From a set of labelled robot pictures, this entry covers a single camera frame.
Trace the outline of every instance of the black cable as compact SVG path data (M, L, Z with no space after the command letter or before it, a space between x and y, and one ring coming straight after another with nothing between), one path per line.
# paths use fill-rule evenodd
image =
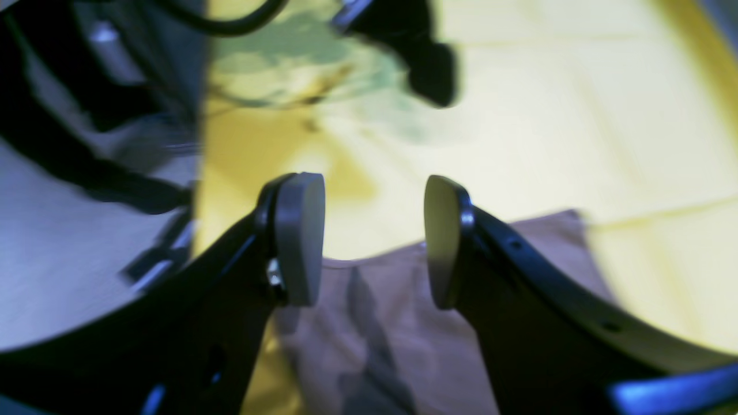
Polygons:
M266 0L258 9L236 20L209 20L193 13L179 4L177 0L154 0L154 3L174 18L195 30L213 36L241 36L259 30L282 11L288 0Z

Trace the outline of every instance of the screw hole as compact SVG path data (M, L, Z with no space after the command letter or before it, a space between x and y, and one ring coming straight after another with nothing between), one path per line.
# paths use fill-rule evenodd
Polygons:
M623 329L620 326L618 326L615 323L611 323L609 321L603 321L601 323L601 325L602 325L602 328L603 329L605 329L605 330L607 330L609 332L619 333L619 332L623 331Z
M215 385L223 377L223 369L226 365L226 352L220 345L210 347L207 355L207 363L202 377L205 388Z

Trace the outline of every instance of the yellow tablecloth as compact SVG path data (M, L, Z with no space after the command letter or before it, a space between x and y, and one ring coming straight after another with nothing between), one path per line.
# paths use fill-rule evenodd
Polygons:
M243 3L211 0L212 15ZM444 110L409 95L391 57L335 36L338 6L293 1L213 41L200 250L263 183L313 171L324 254L374 255L423 238L425 180L443 174L501 219L582 209L629 310L738 351L738 69L697 2L438 0L461 71ZM244 413L303 406L268 333Z

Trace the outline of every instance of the beige cloth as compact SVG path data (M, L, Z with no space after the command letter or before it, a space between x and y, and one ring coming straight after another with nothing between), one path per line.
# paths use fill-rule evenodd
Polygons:
M513 227L613 301L574 211ZM358 261L326 259L317 306L282 309L275 320L313 414L497 413L474 331L432 302L424 244Z

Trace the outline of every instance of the yellow surface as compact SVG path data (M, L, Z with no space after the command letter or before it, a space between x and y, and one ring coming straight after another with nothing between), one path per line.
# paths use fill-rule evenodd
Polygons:
M629 310L738 351L738 71L696 4L437 1L463 91L435 110L392 58L330 32L337 2L294 0L262 31L213 42L199 249L263 183L314 171L325 255L374 255L422 239L425 180L443 174L501 219L582 209ZM244 413L301 411L271 334L265 344Z

